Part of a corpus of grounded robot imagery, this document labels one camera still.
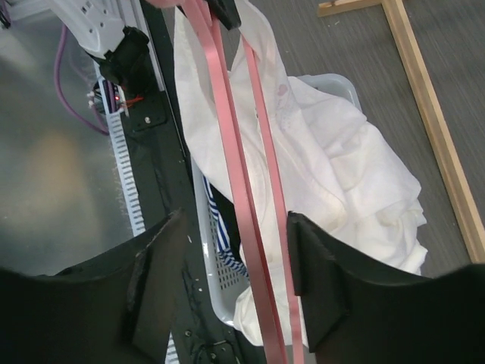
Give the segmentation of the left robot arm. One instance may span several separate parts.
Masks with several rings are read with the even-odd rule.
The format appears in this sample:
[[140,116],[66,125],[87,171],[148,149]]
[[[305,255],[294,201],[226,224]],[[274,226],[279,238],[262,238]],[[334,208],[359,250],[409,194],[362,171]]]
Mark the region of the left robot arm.
[[150,60],[149,35],[127,23],[102,1],[42,1],[71,32],[79,46],[99,66],[101,75],[127,96],[144,96],[157,89]]

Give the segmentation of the white tank top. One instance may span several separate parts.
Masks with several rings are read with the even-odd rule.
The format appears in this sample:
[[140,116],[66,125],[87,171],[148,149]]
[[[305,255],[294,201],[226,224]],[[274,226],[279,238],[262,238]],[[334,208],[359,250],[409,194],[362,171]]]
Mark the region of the white tank top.
[[[268,19],[236,4],[243,45],[258,58],[285,205],[366,255],[419,274],[427,255],[421,186],[380,131],[346,99],[286,74]],[[206,179],[231,197],[209,72],[181,11],[174,25],[175,83],[186,144]]]

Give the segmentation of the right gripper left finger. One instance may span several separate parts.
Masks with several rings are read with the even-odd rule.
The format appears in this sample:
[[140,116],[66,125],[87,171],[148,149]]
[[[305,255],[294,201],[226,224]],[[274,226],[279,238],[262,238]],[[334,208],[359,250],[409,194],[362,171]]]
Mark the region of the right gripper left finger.
[[3,363],[162,363],[188,242],[186,214],[60,273],[1,271]]

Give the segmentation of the light pink hanger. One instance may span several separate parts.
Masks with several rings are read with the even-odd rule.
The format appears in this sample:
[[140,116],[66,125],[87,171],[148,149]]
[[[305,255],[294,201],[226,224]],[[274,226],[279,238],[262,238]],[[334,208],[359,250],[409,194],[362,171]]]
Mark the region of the light pink hanger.
[[[252,195],[243,142],[230,88],[229,76],[224,57],[223,42],[219,22],[222,18],[216,7],[202,1],[153,1],[158,8],[179,6],[183,9],[191,27],[204,49],[208,64],[211,88],[221,132],[224,156],[241,237],[243,252],[249,271],[250,284],[258,323],[264,344],[264,352],[269,363],[286,363],[288,356],[283,339],[280,317],[277,311],[271,275],[268,268],[261,232],[258,225],[255,203]],[[277,229],[283,260],[283,273],[289,305],[289,321],[293,344],[293,361],[303,363],[304,348],[299,301],[294,292],[293,277],[289,261],[289,247],[286,236],[287,210],[285,206],[277,156],[271,135],[271,126],[264,101],[264,93],[258,74],[255,51],[244,39],[242,41],[255,106],[258,113],[262,142],[268,163]]]

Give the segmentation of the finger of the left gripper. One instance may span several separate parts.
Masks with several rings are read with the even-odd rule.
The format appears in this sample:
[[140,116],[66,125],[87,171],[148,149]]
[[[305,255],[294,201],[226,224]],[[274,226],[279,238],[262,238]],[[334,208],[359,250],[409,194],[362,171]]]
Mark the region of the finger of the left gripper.
[[227,30],[234,30],[241,26],[239,12],[234,0],[207,0],[209,9]]

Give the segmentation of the blue striped tank top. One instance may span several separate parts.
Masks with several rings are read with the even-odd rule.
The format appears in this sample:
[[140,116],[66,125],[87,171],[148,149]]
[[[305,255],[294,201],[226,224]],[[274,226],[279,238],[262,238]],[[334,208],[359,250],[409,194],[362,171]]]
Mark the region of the blue striped tank top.
[[229,268],[233,269],[235,272],[241,274],[243,277],[247,278],[249,276],[245,264],[242,262],[241,258],[236,258],[233,254],[231,243],[231,237],[227,226],[224,222],[223,216],[220,213],[211,185],[208,179],[203,176],[203,185],[205,188],[205,195],[208,198],[209,211],[211,217],[216,223],[216,252],[221,261]]

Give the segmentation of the black tank top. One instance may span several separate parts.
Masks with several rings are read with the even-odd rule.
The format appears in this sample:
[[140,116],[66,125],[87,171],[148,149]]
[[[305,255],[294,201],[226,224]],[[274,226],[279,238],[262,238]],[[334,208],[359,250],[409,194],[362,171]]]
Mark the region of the black tank top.
[[241,244],[238,225],[236,221],[236,213],[233,203],[223,196],[214,186],[211,186],[211,191],[214,197],[215,204],[218,211],[224,220],[224,226],[227,230],[229,237],[230,250],[234,256],[234,259],[242,263],[243,260],[239,253],[239,248]]

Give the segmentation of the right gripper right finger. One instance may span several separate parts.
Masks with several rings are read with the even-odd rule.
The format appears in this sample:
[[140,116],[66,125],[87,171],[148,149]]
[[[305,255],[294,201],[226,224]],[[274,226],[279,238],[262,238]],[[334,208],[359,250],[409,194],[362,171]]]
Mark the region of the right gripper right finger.
[[289,257],[319,363],[482,363],[484,266],[437,278],[386,265],[291,212]]

